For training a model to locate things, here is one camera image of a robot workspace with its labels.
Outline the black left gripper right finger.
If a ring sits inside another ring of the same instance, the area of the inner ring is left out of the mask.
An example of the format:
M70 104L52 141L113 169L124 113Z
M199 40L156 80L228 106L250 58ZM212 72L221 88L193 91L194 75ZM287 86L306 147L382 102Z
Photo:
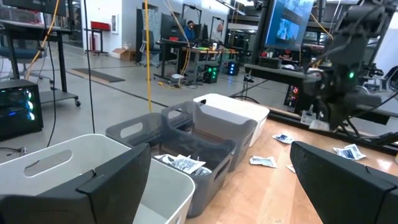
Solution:
M396 176L301 141L290 160L323 223L397 224Z

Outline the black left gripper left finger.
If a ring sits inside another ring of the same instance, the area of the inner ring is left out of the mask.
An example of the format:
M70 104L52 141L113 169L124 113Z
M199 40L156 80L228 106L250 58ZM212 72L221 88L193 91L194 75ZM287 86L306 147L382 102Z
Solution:
M72 156L33 176L10 174L21 158L2 164L1 223L132 223L149 176L150 149L141 144L108 151L103 159Z

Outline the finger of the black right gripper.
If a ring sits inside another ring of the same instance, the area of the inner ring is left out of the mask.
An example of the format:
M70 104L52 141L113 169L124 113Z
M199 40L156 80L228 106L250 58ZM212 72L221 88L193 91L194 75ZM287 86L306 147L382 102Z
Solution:
M325 102L328 108L329 129L336 130L348 115L346 95L333 95L326 98Z
M321 73L307 74L303 79L304 92L322 103L326 103L327 77Z

